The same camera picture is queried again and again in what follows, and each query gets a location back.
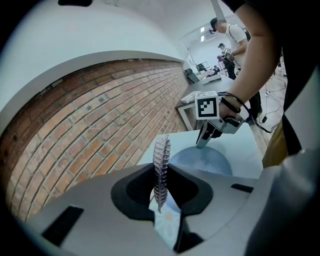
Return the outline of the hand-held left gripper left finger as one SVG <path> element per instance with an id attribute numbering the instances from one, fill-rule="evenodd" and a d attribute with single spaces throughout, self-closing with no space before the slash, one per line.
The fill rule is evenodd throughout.
<path id="1" fill-rule="evenodd" d="M 149 208 L 154 167 L 99 175 L 47 203 L 33 229 L 58 256 L 175 256 Z"/>

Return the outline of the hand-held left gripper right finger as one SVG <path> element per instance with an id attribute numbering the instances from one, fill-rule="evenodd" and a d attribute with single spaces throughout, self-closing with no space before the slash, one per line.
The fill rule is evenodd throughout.
<path id="1" fill-rule="evenodd" d="M 215 235 L 245 204 L 256 183 L 256 178 L 170 164 L 168 191 L 180 209 L 174 251 L 185 252 Z"/>

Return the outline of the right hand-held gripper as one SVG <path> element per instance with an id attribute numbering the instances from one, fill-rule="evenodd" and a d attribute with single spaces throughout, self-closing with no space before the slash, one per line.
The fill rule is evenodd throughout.
<path id="1" fill-rule="evenodd" d="M 215 91 L 199 92 L 195 96 L 196 119 L 203 121 L 196 140 L 197 148 L 204 148 L 211 139 L 219 138 L 222 134 L 235 134 L 244 123 L 240 113 L 236 117 L 220 117 L 219 105 L 224 96 L 236 98 L 230 93 Z"/>

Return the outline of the blue large plate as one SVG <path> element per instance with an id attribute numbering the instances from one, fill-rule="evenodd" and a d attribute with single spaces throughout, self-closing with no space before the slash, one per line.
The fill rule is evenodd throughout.
<path id="1" fill-rule="evenodd" d="M 207 178 L 196 173 L 231 176 L 232 169 L 226 157 L 211 147 L 188 147 L 176 153 L 169 161 L 166 185 L 170 193 L 168 207 L 183 215 L 200 214 L 214 197 L 214 189 Z"/>

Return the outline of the grey glittery sponge cloth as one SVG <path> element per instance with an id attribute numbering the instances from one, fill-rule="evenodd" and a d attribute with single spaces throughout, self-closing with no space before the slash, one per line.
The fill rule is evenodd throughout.
<path id="1" fill-rule="evenodd" d="M 159 137 L 155 140 L 152 162 L 154 166 L 154 199 L 158 205 L 157 210 L 161 209 L 168 197 L 167 171 L 171 154 L 171 142 L 169 135 Z"/>

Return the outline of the person's right forearm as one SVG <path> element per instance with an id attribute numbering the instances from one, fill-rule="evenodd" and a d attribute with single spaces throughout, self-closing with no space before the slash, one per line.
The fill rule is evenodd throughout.
<path id="1" fill-rule="evenodd" d="M 245 3 L 235 11 L 235 14 L 251 35 L 242 69 L 227 91 L 236 98 L 224 97 L 239 109 L 241 103 L 246 103 L 258 93 L 271 77 L 280 59 L 281 46 L 267 21 L 252 6 Z"/>

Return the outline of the person's right hand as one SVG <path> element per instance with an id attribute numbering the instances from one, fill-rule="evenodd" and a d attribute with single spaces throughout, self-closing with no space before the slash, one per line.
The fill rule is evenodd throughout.
<path id="1" fill-rule="evenodd" d="M 219 104 L 219 115 L 222 119 L 225 117 L 236 117 L 237 113 L 232 111 L 230 108 L 228 108 L 225 104 L 220 103 Z"/>

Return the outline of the black wristband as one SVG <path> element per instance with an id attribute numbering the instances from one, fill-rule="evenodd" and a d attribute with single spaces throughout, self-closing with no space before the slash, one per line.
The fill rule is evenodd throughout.
<path id="1" fill-rule="evenodd" d="M 228 107 L 234 113 L 239 114 L 241 112 L 240 108 L 234 107 L 231 103 L 229 103 L 224 97 L 220 99 L 220 102 L 223 103 L 226 107 Z"/>

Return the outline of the white cardboard box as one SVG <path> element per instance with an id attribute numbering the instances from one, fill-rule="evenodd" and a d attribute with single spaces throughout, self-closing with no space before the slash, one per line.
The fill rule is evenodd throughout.
<path id="1" fill-rule="evenodd" d="M 195 96 L 200 93 L 200 91 L 193 91 L 191 93 L 189 93 L 188 95 L 186 95 L 185 97 L 182 97 L 180 99 L 180 102 L 182 104 L 189 104 L 190 102 L 193 102 L 195 100 Z"/>

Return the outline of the person's khaki trousers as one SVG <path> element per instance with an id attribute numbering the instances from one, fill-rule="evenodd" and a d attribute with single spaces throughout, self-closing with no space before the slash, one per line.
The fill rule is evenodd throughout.
<path id="1" fill-rule="evenodd" d="M 288 156 L 283 122 L 280 121 L 275 129 L 262 159 L 263 168 L 278 166 Z"/>

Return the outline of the person's black shirt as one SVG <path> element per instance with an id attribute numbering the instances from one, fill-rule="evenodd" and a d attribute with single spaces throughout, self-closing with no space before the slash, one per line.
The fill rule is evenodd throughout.
<path id="1" fill-rule="evenodd" d="M 281 47 L 279 60 L 284 59 L 287 74 L 281 121 L 288 156 L 320 148 L 320 0 L 222 2 L 235 14 L 244 4 L 252 6 Z"/>

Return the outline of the dark table with white frame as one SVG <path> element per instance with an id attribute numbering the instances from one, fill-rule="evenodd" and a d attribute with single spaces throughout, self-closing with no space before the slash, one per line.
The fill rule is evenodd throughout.
<path id="1" fill-rule="evenodd" d="M 193 131 L 197 129 L 195 102 L 190 101 L 189 103 L 183 103 L 181 102 L 181 99 L 193 93 L 194 91 L 216 91 L 217 93 L 226 92 L 231 87 L 232 83 L 232 79 L 223 75 L 220 79 L 211 81 L 207 84 L 203 84 L 202 81 L 199 81 L 189 85 L 185 89 L 174 108 L 178 111 L 180 117 L 182 118 L 187 131 Z"/>

